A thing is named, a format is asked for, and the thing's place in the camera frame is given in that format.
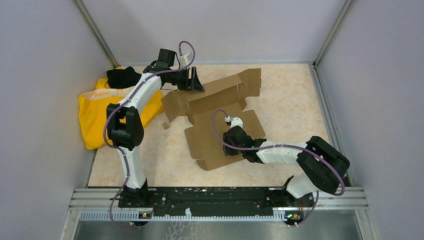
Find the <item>white panel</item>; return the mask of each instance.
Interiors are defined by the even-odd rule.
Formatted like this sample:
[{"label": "white panel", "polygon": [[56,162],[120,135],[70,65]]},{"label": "white panel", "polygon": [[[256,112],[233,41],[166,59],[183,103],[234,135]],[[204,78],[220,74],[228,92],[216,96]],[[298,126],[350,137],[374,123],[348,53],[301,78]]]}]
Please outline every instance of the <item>white panel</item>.
[{"label": "white panel", "polygon": [[357,1],[319,67],[381,239],[422,239],[424,1]]},{"label": "white panel", "polygon": [[84,0],[121,65],[191,42],[197,63],[313,61],[345,0]]},{"label": "white panel", "polygon": [[59,239],[93,156],[78,94],[111,66],[71,0],[1,3],[0,239]]}]

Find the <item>yellow bag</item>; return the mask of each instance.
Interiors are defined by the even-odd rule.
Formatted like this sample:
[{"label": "yellow bag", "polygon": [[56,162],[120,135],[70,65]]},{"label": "yellow bag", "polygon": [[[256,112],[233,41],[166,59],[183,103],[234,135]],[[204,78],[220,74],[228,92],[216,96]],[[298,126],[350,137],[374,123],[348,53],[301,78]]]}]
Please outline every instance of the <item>yellow bag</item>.
[{"label": "yellow bag", "polygon": [[[106,108],[109,104],[117,104],[127,96],[133,87],[124,89],[110,88],[107,77],[97,81],[94,91],[84,92],[78,96],[78,119],[81,126],[82,138],[85,147],[93,150],[101,147],[103,141],[103,128],[106,124]],[[149,121],[164,110],[161,91],[157,91],[150,98],[141,111],[141,123],[147,127]]]}]

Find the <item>beige table surface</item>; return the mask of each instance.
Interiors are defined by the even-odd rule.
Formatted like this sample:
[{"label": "beige table surface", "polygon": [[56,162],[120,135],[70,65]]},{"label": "beige table surface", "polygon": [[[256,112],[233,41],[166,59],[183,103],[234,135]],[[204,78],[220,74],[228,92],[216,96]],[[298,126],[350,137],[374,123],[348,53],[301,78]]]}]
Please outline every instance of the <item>beige table surface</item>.
[{"label": "beige table surface", "polygon": [[[255,110],[265,138],[273,142],[297,143],[317,135],[328,140],[307,64],[197,65],[197,72],[200,81],[207,83],[248,68],[262,68],[260,96],[248,97],[246,110]],[[141,73],[144,67],[134,69]],[[190,156],[184,135],[184,129],[192,126],[187,117],[177,117],[166,130],[162,127],[164,122],[167,122],[165,113],[152,119],[144,129],[144,139],[139,146],[149,186],[281,186],[291,175],[301,173],[300,167],[292,165],[247,160],[205,171]],[[117,151],[100,147],[88,185],[120,186],[123,182],[124,173]]]}]

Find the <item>black fabric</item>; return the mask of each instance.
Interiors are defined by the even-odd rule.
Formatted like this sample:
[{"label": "black fabric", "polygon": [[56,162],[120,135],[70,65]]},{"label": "black fabric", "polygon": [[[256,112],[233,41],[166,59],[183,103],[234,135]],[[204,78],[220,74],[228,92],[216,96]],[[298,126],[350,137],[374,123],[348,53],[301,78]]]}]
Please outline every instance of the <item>black fabric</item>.
[{"label": "black fabric", "polygon": [[126,89],[135,86],[142,77],[132,66],[125,69],[108,70],[106,74],[111,89]]}]

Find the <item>cardboard box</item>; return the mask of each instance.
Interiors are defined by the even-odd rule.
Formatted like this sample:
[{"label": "cardboard box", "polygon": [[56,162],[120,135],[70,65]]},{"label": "cardboard box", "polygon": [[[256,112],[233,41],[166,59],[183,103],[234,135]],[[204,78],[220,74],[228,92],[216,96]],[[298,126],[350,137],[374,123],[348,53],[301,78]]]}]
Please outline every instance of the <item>cardboard box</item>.
[{"label": "cardboard box", "polygon": [[[197,164],[210,171],[243,160],[241,154],[225,156],[223,145],[212,132],[212,114],[225,110],[231,117],[243,121],[243,129],[253,139],[264,138],[265,132],[254,110],[243,111],[246,97],[258,97],[261,90],[261,69],[247,69],[236,75],[203,84],[205,92],[171,91],[162,98],[165,114],[172,122],[178,116],[187,116],[193,127],[185,136],[191,157]],[[224,115],[218,113],[213,120],[219,135],[228,131]]]}]

